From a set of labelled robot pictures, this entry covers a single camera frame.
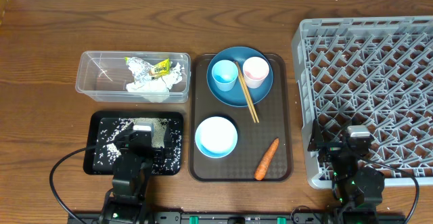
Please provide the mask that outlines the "pink cup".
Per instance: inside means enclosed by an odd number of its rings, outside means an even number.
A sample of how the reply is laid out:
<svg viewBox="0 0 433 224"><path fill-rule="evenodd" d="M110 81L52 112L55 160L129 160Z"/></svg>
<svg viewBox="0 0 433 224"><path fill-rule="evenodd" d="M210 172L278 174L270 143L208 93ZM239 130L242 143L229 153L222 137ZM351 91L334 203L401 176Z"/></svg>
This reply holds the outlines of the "pink cup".
<svg viewBox="0 0 433 224"><path fill-rule="evenodd" d="M248 58L243 63L242 69L246 85L251 89L260 87L270 71L268 62L260 57Z"/></svg>

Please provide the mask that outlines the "light blue cup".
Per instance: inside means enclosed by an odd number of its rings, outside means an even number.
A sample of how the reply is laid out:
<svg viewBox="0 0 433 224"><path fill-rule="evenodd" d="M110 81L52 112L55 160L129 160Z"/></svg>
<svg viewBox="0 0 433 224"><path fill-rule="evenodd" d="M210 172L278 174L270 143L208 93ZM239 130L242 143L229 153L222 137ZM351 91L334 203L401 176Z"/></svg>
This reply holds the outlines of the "light blue cup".
<svg viewBox="0 0 433 224"><path fill-rule="evenodd" d="M211 75L219 90L230 91L238 77L237 66L230 60L220 60L212 67Z"/></svg>

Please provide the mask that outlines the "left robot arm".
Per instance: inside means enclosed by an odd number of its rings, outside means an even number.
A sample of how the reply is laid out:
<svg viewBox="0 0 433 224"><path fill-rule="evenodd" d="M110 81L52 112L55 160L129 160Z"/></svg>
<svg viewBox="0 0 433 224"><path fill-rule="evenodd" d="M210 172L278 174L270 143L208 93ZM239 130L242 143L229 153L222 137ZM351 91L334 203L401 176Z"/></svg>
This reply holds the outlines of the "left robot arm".
<svg viewBox="0 0 433 224"><path fill-rule="evenodd" d="M152 133L128 130L114 138L121 155L113 164L112 189L107 191L100 216L101 224L155 223L154 214L145 203L148 181L152 175L155 151Z"/></svg>

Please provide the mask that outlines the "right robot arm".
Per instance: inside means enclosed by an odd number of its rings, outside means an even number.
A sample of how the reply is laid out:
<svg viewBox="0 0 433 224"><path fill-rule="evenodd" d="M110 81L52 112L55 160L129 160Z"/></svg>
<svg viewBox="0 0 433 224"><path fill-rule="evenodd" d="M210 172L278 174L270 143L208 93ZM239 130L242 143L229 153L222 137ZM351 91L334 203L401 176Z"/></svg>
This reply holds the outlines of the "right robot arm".
<svg viewBox="0 0 433 224"><path fill-rule="evenodd" d="M348 125L337 139L325 139L318 120L313 121L307 150L317 152L320 163L333 168L332 192L341 206L322 217L322 223L378 223L376 206L382 203L384 174L360 167L373 137L365 125Z"/></svg>

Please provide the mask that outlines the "black waste tray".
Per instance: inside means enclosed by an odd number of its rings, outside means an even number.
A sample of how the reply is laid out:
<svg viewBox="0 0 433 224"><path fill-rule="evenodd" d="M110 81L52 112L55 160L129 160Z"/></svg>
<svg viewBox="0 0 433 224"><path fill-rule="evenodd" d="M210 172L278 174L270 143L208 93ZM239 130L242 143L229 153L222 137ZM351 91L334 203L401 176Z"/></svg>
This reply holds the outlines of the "black waste tray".
<svg viewBox="0 0 433 224"><path fill-rule="evenodd" d="M118 145L139 127L152 126L153 175L175 175L181 167L183 116L178 112L99 111L91 117L83 170L88 175L111 175L121 155Z"/></svg>

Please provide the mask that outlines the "grey dishwasher rack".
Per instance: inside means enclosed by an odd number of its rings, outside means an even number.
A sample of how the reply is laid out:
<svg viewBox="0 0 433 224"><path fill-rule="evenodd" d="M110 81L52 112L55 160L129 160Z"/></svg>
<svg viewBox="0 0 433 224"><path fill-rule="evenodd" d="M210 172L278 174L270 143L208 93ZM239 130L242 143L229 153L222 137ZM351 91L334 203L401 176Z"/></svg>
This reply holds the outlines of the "grey dishwasher rack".
<svg viewBox="0 0 433 224"><path fill-rule="evenodd" d="M335 139L352 120L373 136L389 187L432 184L432 18L303 20L292 40L302 142Z"/></svg>

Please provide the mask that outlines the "clear plastic waste bin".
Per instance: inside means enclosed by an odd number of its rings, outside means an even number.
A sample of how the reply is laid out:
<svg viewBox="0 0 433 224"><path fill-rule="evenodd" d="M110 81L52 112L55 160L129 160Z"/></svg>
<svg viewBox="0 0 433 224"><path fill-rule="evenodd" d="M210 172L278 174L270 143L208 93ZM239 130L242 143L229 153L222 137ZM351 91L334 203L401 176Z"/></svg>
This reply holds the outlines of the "clear plastic waste bin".
<svg viewBox="0 0 433 224"><path fill-rule="evenodd" d="M177 63L183 67L182 81L174 85L169 97L161 103L184 103L189 95L191 58L187 53L157 51L86 51L82 54L75 88L99 102L152 103L130 93L126 85L134 81L125 57L137 57L155 65L167 58L170 68Z"/></svg>

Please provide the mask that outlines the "pile of rice grains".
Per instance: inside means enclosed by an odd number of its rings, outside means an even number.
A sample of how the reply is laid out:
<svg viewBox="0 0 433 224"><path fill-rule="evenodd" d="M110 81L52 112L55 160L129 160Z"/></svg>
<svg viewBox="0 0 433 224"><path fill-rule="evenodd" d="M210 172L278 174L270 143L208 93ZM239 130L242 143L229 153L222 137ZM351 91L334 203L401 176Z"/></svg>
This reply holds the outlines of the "pile of rice grains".
<svg viewBox="0 0 433 224"><path fill-rule="evenodd" d="M157 139L162 139L165 133L169 133L173 142L173 158L163 160L154 159L152 173L154 175L175 175L181 166L181 144L182 126L179 119L171 118L103 118L99 123L92 169L98 174L112 174L112 166L115 160L121 155L116 147L116 138L125 131L134 131L133 125L136 122L152 122L154 132L152 145Z"/></svg>

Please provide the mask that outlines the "brown serving tray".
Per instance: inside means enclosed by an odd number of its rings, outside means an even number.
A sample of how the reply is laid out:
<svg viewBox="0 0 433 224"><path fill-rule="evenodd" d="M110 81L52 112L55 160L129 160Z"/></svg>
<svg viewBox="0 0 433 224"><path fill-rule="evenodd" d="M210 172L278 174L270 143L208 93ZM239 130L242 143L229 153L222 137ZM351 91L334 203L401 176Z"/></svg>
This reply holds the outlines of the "brown serving tray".
<svg viewBox="0 0 433 224"><path fill-rule="evenodd" d="M264 153L274 139L279 139L264 180L277 182L287 179L293 171L293 157L286 68L282 58L276 54L266 56L273 70L273 85L267 96L254 106L260 120L258 123L253 122L249 109L224 104L211 93L206 72L212 58L211 54L201 55L192 66L190 129L194 133L203 120L222 116L235 125L238 141L234 150L223 158L209 158L199 151L195 142L191 142L189 172L198 181L253 181Z"/></svg>

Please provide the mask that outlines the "crumpled white tissue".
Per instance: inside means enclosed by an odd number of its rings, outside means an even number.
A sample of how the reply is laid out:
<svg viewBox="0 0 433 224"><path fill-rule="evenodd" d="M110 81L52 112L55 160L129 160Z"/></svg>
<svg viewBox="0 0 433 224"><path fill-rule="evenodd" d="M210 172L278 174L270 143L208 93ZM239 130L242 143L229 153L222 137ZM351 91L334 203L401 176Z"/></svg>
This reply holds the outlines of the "crumpled white tissue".
<svg viewBox="0 0 433 224"><path fill-rule="evenodd" d="M152 103L160 103L168 99L170 90L182 81L183 67L180 63L170 68L167 75L149 81L135 81L126 85L128 92L140 95Z"/></svg>

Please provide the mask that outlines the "orange carrot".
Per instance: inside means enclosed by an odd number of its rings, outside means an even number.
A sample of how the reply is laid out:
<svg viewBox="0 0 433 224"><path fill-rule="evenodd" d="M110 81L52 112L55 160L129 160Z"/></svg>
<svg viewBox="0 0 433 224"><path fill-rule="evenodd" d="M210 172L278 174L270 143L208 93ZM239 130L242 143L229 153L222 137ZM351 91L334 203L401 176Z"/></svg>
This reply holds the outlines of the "orange carrot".
<svg viewBox="0 0 433 224"><path fill-rule="evenodd" d="M278 146L279 146L279 138L276 138L269 146L268 150L265 152L264 156L262 157L260 163L256 168L256 171L254 173L254 178L257 181L261 181L265 178L269 165L278 149Z"/></svg>

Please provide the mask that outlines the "crumpled silver foil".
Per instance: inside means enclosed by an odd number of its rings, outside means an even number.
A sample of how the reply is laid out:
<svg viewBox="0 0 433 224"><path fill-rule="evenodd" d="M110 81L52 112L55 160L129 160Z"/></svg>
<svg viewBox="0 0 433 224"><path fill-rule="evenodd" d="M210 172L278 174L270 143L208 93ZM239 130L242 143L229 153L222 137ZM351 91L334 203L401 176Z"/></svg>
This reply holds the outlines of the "crumpled silver foil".
<svg viewBox="0 0 433 224"><path fill-rule="evenodd" d="M153 66L149 62L137 57L125 57L124 59L133 74L134 81L144 82L152 79L150 71Z"/></svg>

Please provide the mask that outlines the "yellow snack wrapper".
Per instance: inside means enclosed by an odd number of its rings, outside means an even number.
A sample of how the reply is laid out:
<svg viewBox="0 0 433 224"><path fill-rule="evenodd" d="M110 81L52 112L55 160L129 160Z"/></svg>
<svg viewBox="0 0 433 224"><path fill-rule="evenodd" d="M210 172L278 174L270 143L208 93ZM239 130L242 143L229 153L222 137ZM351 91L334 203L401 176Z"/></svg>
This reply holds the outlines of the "yellow snack wrapper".
<svg viewBox="0 0 433 224"><path fill-rule="evenodd" d="M168 75L170 72L170 66L171 66L170 59L167 58L167 59L153 65L149 71L149 75L152 78L158 78L161 76Z"/></svg>

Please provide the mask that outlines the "light blue bowl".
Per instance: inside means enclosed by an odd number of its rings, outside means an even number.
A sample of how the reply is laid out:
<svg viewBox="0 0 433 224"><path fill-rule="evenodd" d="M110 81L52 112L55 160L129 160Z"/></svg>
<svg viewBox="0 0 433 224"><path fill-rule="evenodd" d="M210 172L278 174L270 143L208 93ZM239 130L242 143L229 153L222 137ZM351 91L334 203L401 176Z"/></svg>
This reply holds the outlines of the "light blue bowl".
<svg viewBox="0 0 433 224"><path fill-rule="evenodd" d="M203 120L194 135L196 147L209 158L224 158L235 149L238 134L234 124L221 116Z"/></svg>

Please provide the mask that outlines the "dark blue plate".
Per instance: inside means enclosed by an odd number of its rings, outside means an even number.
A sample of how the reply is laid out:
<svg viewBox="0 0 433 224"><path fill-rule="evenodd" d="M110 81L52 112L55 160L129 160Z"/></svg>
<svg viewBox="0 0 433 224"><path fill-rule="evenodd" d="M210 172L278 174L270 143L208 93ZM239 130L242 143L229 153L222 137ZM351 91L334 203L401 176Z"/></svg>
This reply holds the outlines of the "dark blue plate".
<svg viewBox="0 0 433 224"><path fill-rule="evenodd" d="M233 107L247 107L246 98L244 97L242 87L237 79L230 91L221 91L217 87L217 82L212 77L212 68L220 60L230 60L238 62L243 66L244 62L251 57L260 57L264 59L270 68L268 76L264 79L262 85L255 89L248 89L254 104L263 100L270 92L273 85L273 70L268 59L259 51L249 47L230 47L217 53L210 61L206 73L208 87L212 94L224 104Z"/></svg>

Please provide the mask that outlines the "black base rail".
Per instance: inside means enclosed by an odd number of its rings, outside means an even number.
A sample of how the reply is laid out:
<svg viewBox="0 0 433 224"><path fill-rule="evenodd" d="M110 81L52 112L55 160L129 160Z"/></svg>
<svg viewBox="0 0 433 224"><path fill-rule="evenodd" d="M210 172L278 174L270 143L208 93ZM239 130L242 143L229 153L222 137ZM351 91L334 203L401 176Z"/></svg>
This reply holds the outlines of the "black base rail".
<svg viewBox="0 0 433 224"><path fill-rule="evenodd" d="M99 214L78 213L76 214L85 223L97 223ZM332 223L331 221L320 222L312 213L295 212L290 215L241 215L241 214L204 214L204 213L181 213L181 212L156 212L153 214L153 223L157 224L280 224L280 223ZM378 223L404 223L405 217L379 215Z"/></svg>

